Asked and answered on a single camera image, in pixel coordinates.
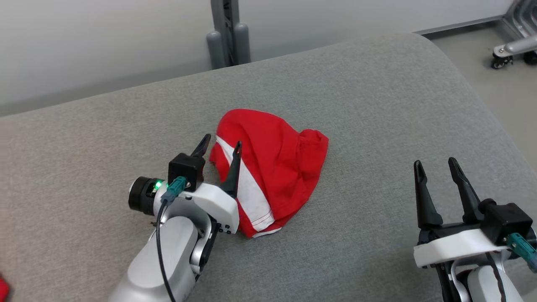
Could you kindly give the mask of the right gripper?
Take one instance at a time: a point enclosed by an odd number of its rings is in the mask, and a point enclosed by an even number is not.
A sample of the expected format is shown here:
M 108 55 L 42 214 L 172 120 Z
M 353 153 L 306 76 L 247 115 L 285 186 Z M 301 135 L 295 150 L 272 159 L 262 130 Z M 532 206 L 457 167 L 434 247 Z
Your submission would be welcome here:
M 508 260 L 511 251 L 506 245 L 496 245 L 481 230 L 484 215 L 478 210 L 481 202 L 454 157 L 448 159 L 453 182 L 457 185 L 462 207 L 463 222 L 443 224 L 436 211 L 427 188 L 427 176 L 422 163 L 414 162 L 414 184 L 417 224 L 420 228 L 418 243 L 414 247 L 416 266 L 430 266 L 458 259 L 481 257 L 483 254 L 499 254 L 502 261 Z

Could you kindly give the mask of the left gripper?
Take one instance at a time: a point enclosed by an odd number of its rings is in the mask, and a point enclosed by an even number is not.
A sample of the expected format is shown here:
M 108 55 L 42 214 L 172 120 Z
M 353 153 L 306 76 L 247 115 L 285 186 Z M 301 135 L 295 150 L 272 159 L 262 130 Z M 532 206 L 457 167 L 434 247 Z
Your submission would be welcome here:
M 190 156 L 204 159 L 211 141 L 207 133 Z M 232 161 L 224 182 L 220 187 L 201 183 L 196 191 L 182 191 L 176 199 L 167 203 L 160 218 L 161 224 L 176 216 L 192 220 L 196 228 L 208 233 L 215 225 L 218 232 L 235 234 L 239 226 L 239 211 L 235 201 L 238 195 L 242 142 L 237 141 L 232 152 Z M 138 177 L 128 194 L 129 208 L 149 216 L 158 216 L 161 198 L 168 188 L 167 181 L 158 178 Z

